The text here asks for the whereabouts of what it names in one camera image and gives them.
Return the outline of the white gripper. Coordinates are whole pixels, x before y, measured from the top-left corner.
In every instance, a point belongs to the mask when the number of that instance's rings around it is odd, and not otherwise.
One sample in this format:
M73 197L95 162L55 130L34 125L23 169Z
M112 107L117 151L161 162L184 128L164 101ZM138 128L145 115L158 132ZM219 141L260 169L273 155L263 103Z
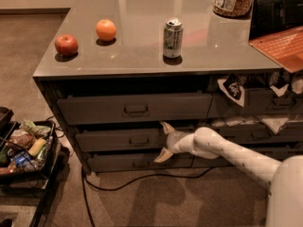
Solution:
M162 148L160 154L154 159L156 163L164 163L173 154L187 152L188 144L188 133L183 131L176 131L171 124L164 121L161 121L160 124L163 126L164 134L168 134L168 148Z

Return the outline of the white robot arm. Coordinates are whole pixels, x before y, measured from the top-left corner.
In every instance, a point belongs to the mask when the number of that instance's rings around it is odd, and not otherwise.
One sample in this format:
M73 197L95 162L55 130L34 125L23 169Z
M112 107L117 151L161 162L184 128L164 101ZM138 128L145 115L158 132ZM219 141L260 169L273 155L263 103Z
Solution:
M266 227L303 227L303 156L279 161L224 139L214 130L176 130L162 124L167 144L154 159L167 161L172 155L190 153L206 159L223 157L268 190Z

